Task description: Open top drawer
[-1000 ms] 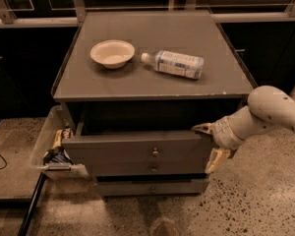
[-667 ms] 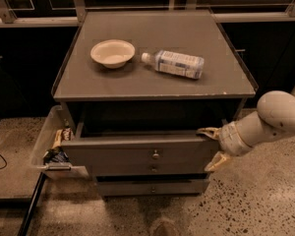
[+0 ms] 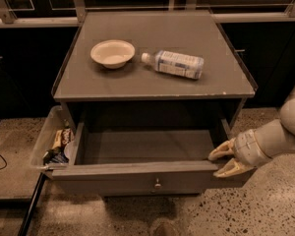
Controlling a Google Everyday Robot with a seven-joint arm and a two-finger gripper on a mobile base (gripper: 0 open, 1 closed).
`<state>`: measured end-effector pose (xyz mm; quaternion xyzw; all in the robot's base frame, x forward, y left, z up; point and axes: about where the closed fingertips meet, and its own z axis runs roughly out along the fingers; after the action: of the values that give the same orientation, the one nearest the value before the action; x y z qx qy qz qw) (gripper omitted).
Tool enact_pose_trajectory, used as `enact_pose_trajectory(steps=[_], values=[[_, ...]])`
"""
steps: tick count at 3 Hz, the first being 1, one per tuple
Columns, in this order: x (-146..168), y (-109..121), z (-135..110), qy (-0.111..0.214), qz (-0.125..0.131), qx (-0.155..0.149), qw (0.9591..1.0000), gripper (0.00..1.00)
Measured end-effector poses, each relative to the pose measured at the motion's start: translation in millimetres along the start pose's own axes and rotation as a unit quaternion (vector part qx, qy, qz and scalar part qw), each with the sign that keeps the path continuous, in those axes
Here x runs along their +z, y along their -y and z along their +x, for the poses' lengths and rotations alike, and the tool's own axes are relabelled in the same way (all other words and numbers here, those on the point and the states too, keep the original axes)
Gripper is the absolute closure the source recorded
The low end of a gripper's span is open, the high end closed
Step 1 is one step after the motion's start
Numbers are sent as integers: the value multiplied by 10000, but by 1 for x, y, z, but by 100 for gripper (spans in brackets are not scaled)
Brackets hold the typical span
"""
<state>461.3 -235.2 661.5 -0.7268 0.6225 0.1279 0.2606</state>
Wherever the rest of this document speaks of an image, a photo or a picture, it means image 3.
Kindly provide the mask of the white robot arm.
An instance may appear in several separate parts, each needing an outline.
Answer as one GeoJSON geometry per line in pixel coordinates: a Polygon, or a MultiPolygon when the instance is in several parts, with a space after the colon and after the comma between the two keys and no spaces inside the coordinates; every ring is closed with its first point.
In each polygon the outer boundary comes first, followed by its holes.
{"type": "Polygon", "coordinates": [[[243,174],[282,154],[295,153],[295,86],[278,114],[277,119],[257,129],[242,132],[215,148],[208,156],[209,161],[226,155],[232,158],[213,176],[227,178],[243,174]]]}

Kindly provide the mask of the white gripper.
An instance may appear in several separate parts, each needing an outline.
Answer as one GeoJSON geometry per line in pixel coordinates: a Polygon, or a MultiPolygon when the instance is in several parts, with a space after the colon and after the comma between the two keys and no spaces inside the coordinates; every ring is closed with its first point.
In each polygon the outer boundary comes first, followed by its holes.
{"type": "Polygon", "coordinates": [[[214,177],[227,178],[239,175],[250,170],[249,166],[260,167],[272,161],[261,147],[262,139],[257,136],[256,129],[240,133],[235,140],[223,142],[208,155],[208,160],[215,161],[226,155],[235,157],[229,160],[222,168],[213,173],[214,177]]]}

